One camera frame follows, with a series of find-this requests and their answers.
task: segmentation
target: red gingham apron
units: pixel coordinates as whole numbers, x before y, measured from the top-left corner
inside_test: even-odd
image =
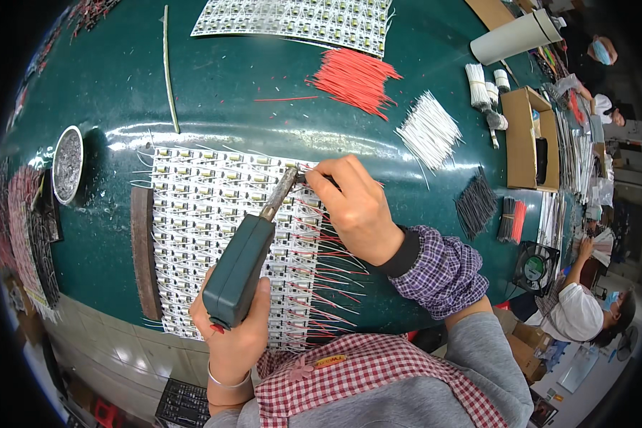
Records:
[[[387,334],[348,334],[312,349],[305,356],[313,365],[321,358],[344,354],[347,360],[315,368],[311,377],[290,379],[290,371],[300,355],[267,352],[257,362],[263,381],[255,388],[262,427],[286,427],[287,419],[305,410],[369,391],[390,382],[417,376],[435,377],[452,389],[473,425],[506,427],[492,403],[463,373],[437,357],[432,357],[400,336]]]

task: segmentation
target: black wire bundle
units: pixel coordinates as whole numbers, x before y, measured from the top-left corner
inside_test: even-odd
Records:
[[[470,240],[480,232],[487,231],[485,224],[497,211],[497,196],[485,178],[483,167],[478,167],[478,174],[454,204],[459,224]]]
[[[507,243],[511,240],[511,233],[514,231],[514,214],[516,211],[516,200],[505,196],[502,204],[502,221],[499,223],[497,240]]]

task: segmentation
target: woman's left hand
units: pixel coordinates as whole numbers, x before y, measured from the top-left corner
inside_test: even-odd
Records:
[[[221,334],[210,328],[212,322],[209,321],[209,314],[202,302],[202,291],[213,270],[214,267],[207,272],[189,312],[195,327],[209,345],[209,369],[212,376],[224,385],[238,385],[257,364],[266,348],[269,336],[270,282],[266,277],[259,279],[247,318],[236,328]]]

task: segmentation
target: cooling fan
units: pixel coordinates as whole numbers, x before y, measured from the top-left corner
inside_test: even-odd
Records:
[[[519,247],[512,282],[536,296],[546,295],[554,284],[559,250],[531,241],[523,241]]]

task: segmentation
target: green table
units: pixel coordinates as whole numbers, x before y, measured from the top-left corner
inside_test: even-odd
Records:
[[[158,18],[165,3],[170,5],[170,65],[180,135],[173,133],[164,83]],[[15,165],[37,161],[52,152],[65,127],[77,124],[91,158],[83,184],[86,201],[61,207],[64,241],[52,245],[63,293],[143,324],[131,257],[128,182],[141,178],[131,171],[147,169],[135,148],[150,140],[150,129],[156,144],[227,144],[309,161],[355,153],[385,184],[397,223],[427,224],[445,235],[462,237],[453,199],[481,164],[500,197],[508,194],[529,204],[522,238],[536,238],[541,194],[506,188],[504,133],[500,149],[492,149],[485,118],[469,106],[463,67],[475,60],[468,43],[486,29],[464,1],[396,2],[398,14],[387,37],[385,62],[404,79],[386,84],[385,92],[399,104],[386,113],[390,122],[305,85],[305,77],[320,67],[320,47],[270,38],[190,38],[203,6],[203,0],[142,5],[123,1],[71,45],[71,30],[63,30],[44,72],[31,79],[24,111],[1,153],[9,154]],[[508,63],[522,84],[539,86],[538,67],[531,73],[525,53]],[[494,81],[492,71],[497,68],[501,65],[486,67],[488,80]],[[466,141],[457,149],[454,163],[437,177],[428,174],[430,192],[416,162],[403,160],[408,151],[393,132],[406,116],[409,102],[425,90],[459,122]],[[321,98],[296,101],[293,106],[252,102],[309,95]],[[271,119],[274,111],[277,116]],[[483,256],[481,273],[490,281],[488,296],[493,304],[504,301],[505,293],[513,289],[507,284],[518,251],[496,241],[498,224],[498,218],[493,219],[488,233],[472,243]],[[368,294],[356,318],[362,331],[395,333],[432,323],[426,311],[402,299],[385,279],[369,287]]]

